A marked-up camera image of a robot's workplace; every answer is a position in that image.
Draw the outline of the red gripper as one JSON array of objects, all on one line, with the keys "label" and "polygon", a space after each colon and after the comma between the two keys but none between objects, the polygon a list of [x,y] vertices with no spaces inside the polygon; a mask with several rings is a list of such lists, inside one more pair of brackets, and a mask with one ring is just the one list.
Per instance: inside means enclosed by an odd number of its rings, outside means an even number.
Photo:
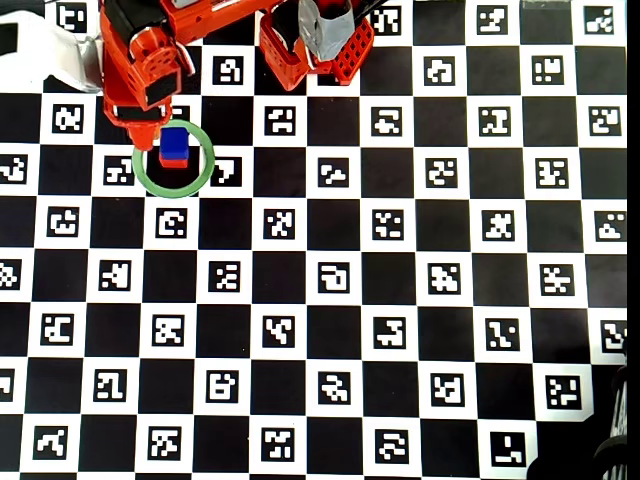
[{"label": "red gripper", "polygon": [[104,29],[102,37],[105,114],[126,127],[136,149],[150,151],[183,77],[193,73],[191,57],[163,29],[143,29],[129,42],[114,29]]}]

